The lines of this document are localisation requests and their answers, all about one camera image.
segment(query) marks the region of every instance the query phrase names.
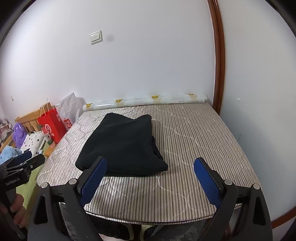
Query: white patterned pillow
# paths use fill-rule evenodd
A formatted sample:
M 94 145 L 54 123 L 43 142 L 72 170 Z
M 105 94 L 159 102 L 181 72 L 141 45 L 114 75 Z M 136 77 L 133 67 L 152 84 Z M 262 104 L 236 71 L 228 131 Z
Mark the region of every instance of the white patterned pillow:
M 36 156 L 37 152 L 39 151 L 40 147 L 44 144 L 44 138 L 42 136 L 42 131 L 36 133 L 29 133 L 26 136 L 26 139 L 20 148 L 22 153 L 26 150 L 30 150 L 32 152 L 32 157 Z

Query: wall switch plate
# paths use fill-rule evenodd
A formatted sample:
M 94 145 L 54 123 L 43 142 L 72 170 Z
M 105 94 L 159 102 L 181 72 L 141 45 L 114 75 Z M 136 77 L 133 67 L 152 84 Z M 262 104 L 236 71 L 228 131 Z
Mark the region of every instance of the wall switch plate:
M 91 40 L 91 44 L 96 44 L 98 42 L 102 42 L 103 41 L 103 39 L 102 39 L 102 31 L 98 31 L 98 32 L 90 34 L 89 38 Z

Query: black folded cloth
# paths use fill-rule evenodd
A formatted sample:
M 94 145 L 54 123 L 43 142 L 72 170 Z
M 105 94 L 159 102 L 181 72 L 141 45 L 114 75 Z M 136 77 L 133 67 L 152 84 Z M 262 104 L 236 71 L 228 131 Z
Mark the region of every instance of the black folded cloth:
M 107 160 L 106 176 L 150 176 L 168 169 L 152 136 L 150 115 L 131 119 L 106 114 L 84 144 L 75 165 L 84 171 L 99 156 Z

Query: red shopping bag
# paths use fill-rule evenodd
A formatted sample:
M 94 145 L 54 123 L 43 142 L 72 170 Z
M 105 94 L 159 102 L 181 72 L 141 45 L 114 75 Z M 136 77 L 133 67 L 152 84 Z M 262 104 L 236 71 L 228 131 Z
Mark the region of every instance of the red shopping bag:
M 38 119 L 39 125 L 43 125 L 46 130 L 50 133 L 50 136 L 57 144 L 67 132 L 57 109 L 46 111 Z

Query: screw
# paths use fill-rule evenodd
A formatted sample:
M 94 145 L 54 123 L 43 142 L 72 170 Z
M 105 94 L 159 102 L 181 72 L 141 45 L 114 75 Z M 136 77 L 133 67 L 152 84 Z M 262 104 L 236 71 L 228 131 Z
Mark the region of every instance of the screw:
M 42 183 L 41 184 L 41 188 L 46 188 L 47 187 L 47 183 Z
M 229 179 L 226 179 L 226 180 L 224 181 L 224 183 L 225 183 L 226 185 L 228 185 L 228 186 L 231 186 L 231 185 L 232 185 L 232 181 L 229 180 Z
M 77 182 L 75 178 L 70 179 L 69 184 L 74 185 Z
M 258 184 L 256 184 L 256 183 L 253 185 L 253 187 L 254 187 L 255 189 L 257 189 L 257 190 L 260 189 L 260 186 L 259 186 Z

